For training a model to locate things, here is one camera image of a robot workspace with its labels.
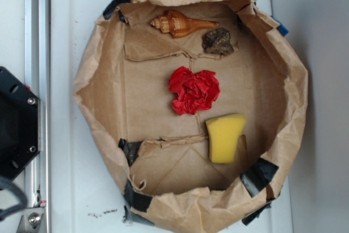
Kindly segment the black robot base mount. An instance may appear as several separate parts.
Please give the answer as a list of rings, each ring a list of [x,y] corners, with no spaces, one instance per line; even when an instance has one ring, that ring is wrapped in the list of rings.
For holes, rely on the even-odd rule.
[[[39,153],[39,98],[1,67],[1,176],[13,181]]]

